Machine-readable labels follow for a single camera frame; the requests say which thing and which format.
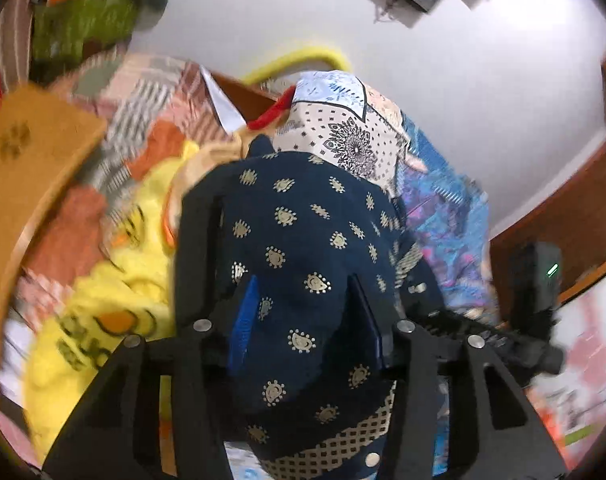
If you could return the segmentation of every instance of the navy blue garment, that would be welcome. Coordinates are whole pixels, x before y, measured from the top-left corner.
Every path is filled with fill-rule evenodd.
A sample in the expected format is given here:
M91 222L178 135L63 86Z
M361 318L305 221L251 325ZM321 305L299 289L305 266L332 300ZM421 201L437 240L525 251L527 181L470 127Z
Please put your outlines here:
M401 285L442 305L420 247L379 187L315 155L274 153L261 136L248 158L216 168L184 199L178 312L193 292L190 218L210 187L222 210L214 294L229 297L251 277L228 366L248 443L277 479L367 478L394 385L382 378L374 327L350 284L399 319Z

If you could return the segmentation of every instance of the metal rivet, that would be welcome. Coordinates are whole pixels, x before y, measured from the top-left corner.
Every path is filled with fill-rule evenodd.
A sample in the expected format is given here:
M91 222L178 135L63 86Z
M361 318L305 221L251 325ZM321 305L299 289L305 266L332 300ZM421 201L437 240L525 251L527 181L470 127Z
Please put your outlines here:
M472 334L470 337L468 337L467 342L471 347L474 348L483 348L485 346L485 339L476 334Z
M209 319L198 319L193 326L196 332L207 332L212 328L212 322Z
M375 465L378 465L378 463L380 461L381 461L381 456L378 453L369 453L365 457L365 465L367 467L374 467Z
M405 332L406 334L411 334L416 329L416 325L412 323L409 319L401 319L397 324L396 328L401 332Z
M141 343L141 336L139 335L128 335L123 341L123 345L127 348L134 348Z

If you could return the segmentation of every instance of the white button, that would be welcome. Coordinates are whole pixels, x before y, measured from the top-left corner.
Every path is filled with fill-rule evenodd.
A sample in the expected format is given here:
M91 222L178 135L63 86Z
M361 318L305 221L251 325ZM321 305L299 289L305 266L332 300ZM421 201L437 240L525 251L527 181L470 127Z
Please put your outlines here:
M378 453L370 453L365 457L365 465L367 467L374 467L375 465L378 465L380 460L381 457Z

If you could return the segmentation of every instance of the yellow handle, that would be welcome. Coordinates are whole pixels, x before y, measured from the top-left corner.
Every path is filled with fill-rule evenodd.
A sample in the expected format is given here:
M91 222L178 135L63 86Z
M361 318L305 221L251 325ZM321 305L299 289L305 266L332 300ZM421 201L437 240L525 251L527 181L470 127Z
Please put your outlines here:
M334 70L351 72L352 66L340 52L323 46L306 46L267 63L257 70L244 76L242 81L247 85L255 85L282 73L286 68L307 61L323 61Z

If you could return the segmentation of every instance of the black mandala print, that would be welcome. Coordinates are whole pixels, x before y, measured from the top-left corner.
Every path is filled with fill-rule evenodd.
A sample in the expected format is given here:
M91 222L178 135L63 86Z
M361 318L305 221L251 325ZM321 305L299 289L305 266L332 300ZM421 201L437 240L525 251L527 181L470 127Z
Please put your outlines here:
M369 133L349 118L346 123L329 124L330 138L323 146L338 159L338 166L363 178L374 178L376 155Z

